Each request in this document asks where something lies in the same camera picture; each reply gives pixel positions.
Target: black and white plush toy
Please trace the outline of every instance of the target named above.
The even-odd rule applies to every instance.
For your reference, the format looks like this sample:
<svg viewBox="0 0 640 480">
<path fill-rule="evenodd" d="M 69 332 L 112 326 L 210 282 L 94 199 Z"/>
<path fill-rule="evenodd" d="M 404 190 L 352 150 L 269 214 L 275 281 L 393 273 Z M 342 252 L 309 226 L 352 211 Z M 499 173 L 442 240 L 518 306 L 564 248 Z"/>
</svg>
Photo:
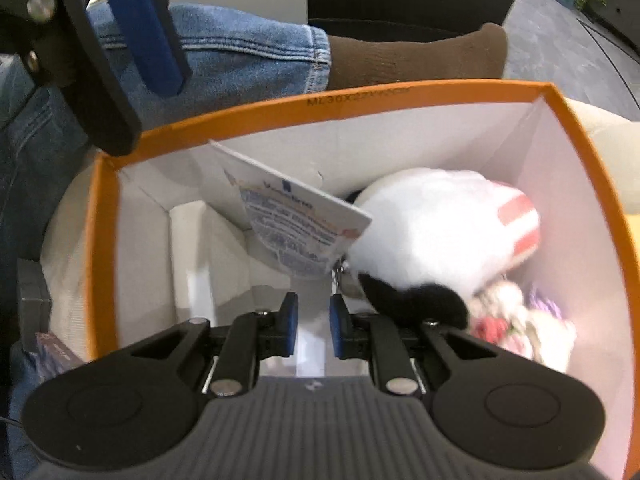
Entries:
<svg viewBox="0 0 640 480">
<path fill-rule="evenodd" d="M 347 253 L 369 303 L 399 324 L 466 328 L 465 301 L 540 243 L 530 200 L 473 171 L 404 170 L 354 204 L 373 222 Z"/>
</svg>

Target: blue denim jeans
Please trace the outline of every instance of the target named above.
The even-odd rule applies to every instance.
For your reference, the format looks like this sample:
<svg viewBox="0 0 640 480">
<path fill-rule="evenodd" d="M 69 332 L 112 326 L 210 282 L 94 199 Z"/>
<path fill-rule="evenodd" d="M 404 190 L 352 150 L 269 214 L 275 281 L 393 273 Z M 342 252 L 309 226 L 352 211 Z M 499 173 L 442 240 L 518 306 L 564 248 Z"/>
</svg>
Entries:
<svg viewBox="0 0 640 480">
<path fill-rule="evenodd" d="M 182 94 L 170 99 L 157 97 L 142 83 L 109 7 L 90 12 L 111 69 L 144 129 L 249 102 L 318 92 L 327 85 L 331 55 L 322 30 L 221 7 L 177 5 L 171 12 L 193 76 Z M 0 66 L 0 123 L 31 88 L 20 60 Z M 56 88 L 39 89 L 0 132 L 2 317 L 16 311 L 17 258 L 39 259 L 47 223 L 88 148 L 86 134 Z M 14 358 L 20 354 L 14 349 Z M 30 363 L 16 364 L 14 358 L 16 373 L 33 382 Z M 23 386 L 14 388 L 20 395 L 12 398 L 13 416 L 19 416 L 30 390 Z M 12 468 L 16 478 L 23 478 L 32 465 L 24 460 L 29 453 L 21 437 L 11 431 L 10 447 L 19 462 Z"/>
</svg>

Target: sock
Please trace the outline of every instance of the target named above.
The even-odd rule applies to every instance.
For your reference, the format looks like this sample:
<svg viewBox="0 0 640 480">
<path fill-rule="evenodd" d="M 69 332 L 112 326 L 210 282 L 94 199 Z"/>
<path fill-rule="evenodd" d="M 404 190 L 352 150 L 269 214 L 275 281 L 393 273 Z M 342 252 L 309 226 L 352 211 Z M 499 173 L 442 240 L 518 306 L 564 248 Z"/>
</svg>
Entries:
<svg viewBox="0 0 640 480">
<path fill-rule="evenodd" d="M 498 79 L 507 59 L 500 25 L 433 43 L 370 43 L 329 36 L 332 66 L 327 90 L 431 79 Z"/>
</svg>

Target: person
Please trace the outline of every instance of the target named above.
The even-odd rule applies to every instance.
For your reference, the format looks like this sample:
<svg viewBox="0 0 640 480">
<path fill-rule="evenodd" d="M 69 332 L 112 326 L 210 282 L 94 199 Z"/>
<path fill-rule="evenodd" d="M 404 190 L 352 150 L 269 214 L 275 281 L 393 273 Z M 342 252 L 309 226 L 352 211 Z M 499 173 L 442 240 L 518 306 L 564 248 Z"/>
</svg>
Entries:
<svg viewBox="0 0 640 480">
<path fill-rule="evenodd" d="M 249 102 L 324 90 L 500 78 L 507 56 L 506 34 L 492 23 L 434 43 L 368 43 L 221 7 L 181 4 L 170 11 L 193 75 L 184 91 L 169 99 L 144 86 L 108 4 L 89 12 L 111 69 L 144 130 Z M 19 59 L 2 63 L 0 118 L 11 117 L 32 88 Z M 39 259 L 47 223 L 89 148 L 88 137 L 57 88 L 37 89 L 0 131 L 2 370 L 8 368 L 2 365 L 9 359 L 9 346 L 18 339 L 16 261 Z M 12 362 L 20 356 L 14 349 Z M 17 376 L 5 377 L 3 383 L 19 382 L 28 374 L 24 366 L 14 365 Z M 21 392 L 23 399 L 26 393 Z M 33 460 L 14 460 L 14 477 L 22 478 L 31 467 Z"/>
</svg>

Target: tile floor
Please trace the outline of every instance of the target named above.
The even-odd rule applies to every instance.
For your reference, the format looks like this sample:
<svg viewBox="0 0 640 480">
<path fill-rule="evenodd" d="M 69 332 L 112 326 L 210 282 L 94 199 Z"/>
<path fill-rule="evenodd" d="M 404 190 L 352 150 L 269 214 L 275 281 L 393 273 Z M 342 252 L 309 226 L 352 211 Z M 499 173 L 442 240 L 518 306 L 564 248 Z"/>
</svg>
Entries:
<svg viewBox="0 0 640 480">
<path fill-rule="evenodd" d="M 516 0 L 504 27 L 505 78 L 552 81 L 567 97 L 640 121 L 640 59 L 607 31 L 555 0 Z"/>
</svg>

